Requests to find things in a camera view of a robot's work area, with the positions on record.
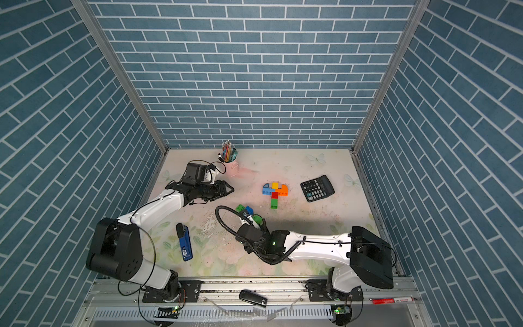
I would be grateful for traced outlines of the long light blue lego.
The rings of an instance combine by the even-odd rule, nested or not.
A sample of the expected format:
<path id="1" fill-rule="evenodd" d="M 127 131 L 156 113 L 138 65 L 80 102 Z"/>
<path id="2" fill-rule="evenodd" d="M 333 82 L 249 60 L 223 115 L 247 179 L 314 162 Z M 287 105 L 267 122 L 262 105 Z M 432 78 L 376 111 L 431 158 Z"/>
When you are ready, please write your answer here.
<path id="1" fill-rule="evenodd" d="M 262 188 L 262 194 L 263 195 L 271 195 L 272 193 L 276 192 L 275 189 L 272 189 L 272 188 L 268 188 L 268 187 L 263 187 Z"/>

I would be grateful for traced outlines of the long lime lego brick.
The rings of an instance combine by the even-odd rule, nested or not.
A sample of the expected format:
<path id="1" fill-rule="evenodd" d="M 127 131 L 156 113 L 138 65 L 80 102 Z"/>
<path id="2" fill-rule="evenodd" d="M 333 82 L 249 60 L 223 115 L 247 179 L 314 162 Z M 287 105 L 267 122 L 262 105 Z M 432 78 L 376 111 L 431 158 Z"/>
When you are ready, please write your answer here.
<path id="1" fill-rule="evenodd" d="M 253 218 L 254 222 L 256 222 L 259 226 L 262 226 L 264 224 L 264 220 L 261 216 L 253 215 L 252 218 Z"/>

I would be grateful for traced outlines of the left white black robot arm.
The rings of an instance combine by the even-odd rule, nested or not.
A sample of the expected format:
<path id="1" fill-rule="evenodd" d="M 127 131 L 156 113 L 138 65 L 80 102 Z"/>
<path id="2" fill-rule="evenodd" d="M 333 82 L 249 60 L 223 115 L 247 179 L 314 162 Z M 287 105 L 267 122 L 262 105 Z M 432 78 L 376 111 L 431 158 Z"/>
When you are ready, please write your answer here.
<path id="1" fill-rule="evenodd" d="M 175 271 L 144 258 L 142 240 L 151 240 L 149 230 L 174 212 L 192 204 L 224 198 L 234 188 L 218 176 L 215 163 L 191 161 L 179 181 L 170 181 L 150 202 L 119 218 L 103 218 L 95 226 L 86 267 L 118 281 L 139 285 L 163 302 L 180 298 L 181 285 Z"/>

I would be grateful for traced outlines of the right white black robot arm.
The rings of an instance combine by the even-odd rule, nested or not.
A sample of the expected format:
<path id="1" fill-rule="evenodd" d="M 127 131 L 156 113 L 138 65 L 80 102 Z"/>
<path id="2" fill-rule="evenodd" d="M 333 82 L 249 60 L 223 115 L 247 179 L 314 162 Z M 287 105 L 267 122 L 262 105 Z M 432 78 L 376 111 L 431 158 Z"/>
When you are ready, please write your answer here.
<path id="1" fill-rule="evenodd" d="M 322 236 L 287 230 L 269 232 L 243 224 L 234 236 L 246 252 L 270 265 L 297 260 L 326 262 L 330 265 L 326 288 L 331 294 L 349 293 L 363 285 L 380 290 L 394 287 L 392 247 L 364 227 Z"/>

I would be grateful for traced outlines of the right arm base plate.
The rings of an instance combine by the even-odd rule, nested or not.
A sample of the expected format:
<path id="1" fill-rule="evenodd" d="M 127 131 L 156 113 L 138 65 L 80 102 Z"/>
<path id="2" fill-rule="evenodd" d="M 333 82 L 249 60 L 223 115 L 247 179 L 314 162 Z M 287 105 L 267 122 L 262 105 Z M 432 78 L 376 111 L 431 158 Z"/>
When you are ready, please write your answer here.
<path id="1" fill-rule="evenodd" d="M 351 292 L 335 290 L 327 279 L 309 279 L 305 288 L 311 302 L 341 301 L 357 302 L 364 299 L 362 289 L 355 287 Z"/>

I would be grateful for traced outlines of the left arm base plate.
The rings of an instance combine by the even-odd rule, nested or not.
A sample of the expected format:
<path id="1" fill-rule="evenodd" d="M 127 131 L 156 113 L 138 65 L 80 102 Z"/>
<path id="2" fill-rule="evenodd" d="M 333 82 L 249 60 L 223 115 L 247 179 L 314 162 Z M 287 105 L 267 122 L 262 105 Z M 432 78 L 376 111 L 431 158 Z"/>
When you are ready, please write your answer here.
<path id="1" fill-rule="evenodd" d="M 200 296 L 202 282 L 200 280 L 178 280 L 175 290 L 157 290 L 145 287 L 142 301 L 144 303 L 182 303 L 197 302 Z"/>

